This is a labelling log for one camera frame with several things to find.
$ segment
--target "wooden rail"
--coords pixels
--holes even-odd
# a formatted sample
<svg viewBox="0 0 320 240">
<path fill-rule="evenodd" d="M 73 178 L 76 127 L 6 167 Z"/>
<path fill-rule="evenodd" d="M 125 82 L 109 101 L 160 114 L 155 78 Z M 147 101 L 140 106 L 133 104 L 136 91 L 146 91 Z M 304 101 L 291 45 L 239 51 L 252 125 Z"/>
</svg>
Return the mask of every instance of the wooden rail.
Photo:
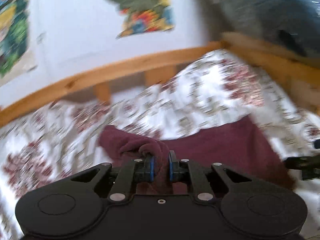
<svg viewBox="0 0 320 240">
<path fill-rule="evenodd" d="M 145 73 L 147 85 L 166 82 L 176 74 L 175 66 L 195 61 L 206 52 L 220 48 L 220 42 L 211 42 L 205 47 L 135 57 L 76 74 L 38 90 L 0 111 L 0 127 L 47 103 L 88 87 L 94 87 L 97 98 L 108 102 L 110 100 L 108 82 L 135 73 Z"/>
<path fill-rule="evenodd" d="M 305 65 L 304 60 L 304 63 L 300 63 L 299 58 L 289 52 L 286 54 L 287 52 L 278 50 L 275 53 L 278 47 L 263 41 L 229 33 L 221 42 L 211 42 L 205 47 L 135 57 L 63 79 L 1 110 L 0 127 L 47 103 L 88 87 L 94 88 L 99 100 L 109 102 L 111 93 L 108 82 L 135 73 L 144 73 L 146 86 L 164 83 L 177 73 L 177 65 L 195 61 L 206 52 L 221 48 L 230 50 L 250 65 L 261 66 L 295 103 L 320 113 L 320 68 Z"/>
</svg>

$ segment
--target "white wall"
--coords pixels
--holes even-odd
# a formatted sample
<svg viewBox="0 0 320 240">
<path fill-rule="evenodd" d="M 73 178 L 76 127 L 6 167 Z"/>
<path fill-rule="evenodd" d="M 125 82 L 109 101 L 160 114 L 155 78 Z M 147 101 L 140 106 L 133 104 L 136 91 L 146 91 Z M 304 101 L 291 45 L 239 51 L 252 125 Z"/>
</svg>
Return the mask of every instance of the white wall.
<svg viewBox="0 0 320 240">
<path fill-rule="evenodd" d="M 211 39 L 199 0 L 172 0 L 176 27 L 116 39 L 124 17 L 106 0 L 30 0 L 31 39 L 38 67 L 0 87 L 6 107 L 67 76 L 106 63 L 172 49 L 198 47 Z"/>
</svg>

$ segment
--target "colorful poster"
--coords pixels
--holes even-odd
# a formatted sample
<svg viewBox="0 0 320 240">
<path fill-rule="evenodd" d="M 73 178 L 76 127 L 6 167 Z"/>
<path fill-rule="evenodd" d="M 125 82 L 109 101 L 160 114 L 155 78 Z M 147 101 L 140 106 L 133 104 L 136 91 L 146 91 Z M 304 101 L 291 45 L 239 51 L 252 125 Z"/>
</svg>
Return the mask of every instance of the colorful poster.
<svg viewBox="0 0 320 240">
<path fill-rule="evenodd" d="M 0 10 L 0 86 L 36 66 L 27 5 L 28 0 L 14 0 Z"/>
<path fill-rule="evenodd" d="M 170 0 L 111 0 L 124 14 L 123 31 L 118 37 L 166 31 L 174 27 Z"/>
</svg>

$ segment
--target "maroon towel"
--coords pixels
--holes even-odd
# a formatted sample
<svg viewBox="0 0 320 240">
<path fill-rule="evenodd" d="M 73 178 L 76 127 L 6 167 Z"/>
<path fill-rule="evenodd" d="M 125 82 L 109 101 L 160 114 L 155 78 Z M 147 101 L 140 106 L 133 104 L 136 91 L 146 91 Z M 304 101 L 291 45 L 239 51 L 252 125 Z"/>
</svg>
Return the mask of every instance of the maroon towel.
<svg viewBox="0 0 320 240">
<path fill-rule="evenodd" d="M 143 157 L 147 153 L 155 156 L 155 181 L 149 187 L 147 184 L 139 185 L 137 192 L 140 193 L 172 193 L 168 179 L 169 150 L 174 150 L 179 159 L 190 159 L 204 167 L 220 162 L 279 186 L 293 187 L 293 180 L 278 155 L 248 116 L 238 122 L 169 141 L 157 141 L 108 125 L 101 133 L 99 143 L 114 161 L 114 166 L 121 166 L 129 159 Z"/>
</svg>

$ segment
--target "bed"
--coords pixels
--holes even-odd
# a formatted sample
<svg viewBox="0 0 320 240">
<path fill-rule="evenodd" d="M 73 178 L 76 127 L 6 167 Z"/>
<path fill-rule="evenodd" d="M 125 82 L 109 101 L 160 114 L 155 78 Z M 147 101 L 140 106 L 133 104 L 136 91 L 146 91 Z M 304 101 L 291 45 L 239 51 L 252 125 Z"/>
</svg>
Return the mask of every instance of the bed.
<svg viewBox="0 0 320 240">
<path fill-rule="evenodd" d="M 97 144 L 107 124 L 164 140 L 249 114 L 281 159 L 319 154 L 312 142 L 320 138 L 320 104 L 310 102 L 318 100 L 320 70 L 259 44 L 225 35 L 205 47 L 108 64 L 1 110 L 0 239 L 21 237 L 14 207 L 27 191 L 110 161 Z M 144 87 L 113 93 L 114 82 L 123 87 L 137 76 Z M 311 98 L 301 96 L 302 88 Z M 309 210 L 301 234 L 320 239 L 319 180 L 290 175 Z"/>
</svg>

